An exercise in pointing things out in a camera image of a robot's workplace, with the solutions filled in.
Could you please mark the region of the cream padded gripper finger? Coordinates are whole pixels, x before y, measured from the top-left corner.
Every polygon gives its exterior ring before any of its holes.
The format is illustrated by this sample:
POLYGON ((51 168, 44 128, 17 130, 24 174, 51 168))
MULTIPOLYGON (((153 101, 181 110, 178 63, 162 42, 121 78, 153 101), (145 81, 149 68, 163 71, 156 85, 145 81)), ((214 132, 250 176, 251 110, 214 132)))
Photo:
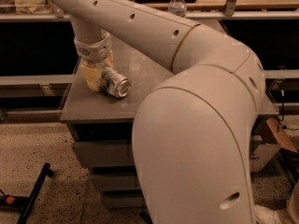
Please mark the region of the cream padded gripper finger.
POLYGON ((84 62, 80 66, 82 75, 84 76, 88 87, 92 91, 100 91, 102 84, 103 68, 94 63, 84 62))
POLYGON ((102 66, 104 68, 111 68, 111 69, 114 68, 114 57, 113 57, 112 50, 108 53, 107 57, 103 60, 102 66))

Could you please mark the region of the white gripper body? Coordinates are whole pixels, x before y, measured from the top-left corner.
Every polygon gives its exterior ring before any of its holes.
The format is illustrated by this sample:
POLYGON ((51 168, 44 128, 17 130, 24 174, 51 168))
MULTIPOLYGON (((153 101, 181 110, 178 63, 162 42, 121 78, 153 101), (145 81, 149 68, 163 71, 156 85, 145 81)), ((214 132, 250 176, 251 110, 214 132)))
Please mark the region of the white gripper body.
POLYGON ((81 42, 75 38, 74 44, 78 56, 90 63, 102 62, 108 56, 112 48, 111 36, 109 33, 105 33, 104 37, 99 41, 90 44, 81 42))

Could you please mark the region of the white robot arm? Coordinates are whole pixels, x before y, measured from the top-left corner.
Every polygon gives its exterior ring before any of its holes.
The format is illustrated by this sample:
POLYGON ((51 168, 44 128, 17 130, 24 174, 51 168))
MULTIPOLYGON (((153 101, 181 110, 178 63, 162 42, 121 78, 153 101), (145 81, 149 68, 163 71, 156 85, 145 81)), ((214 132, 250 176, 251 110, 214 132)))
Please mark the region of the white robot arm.
POLYGON ((213 28, 128 0, 52 0, 173 72, 142 101, 132 142, 153 224, 256 224, 249 140, 262 65, 213 28))

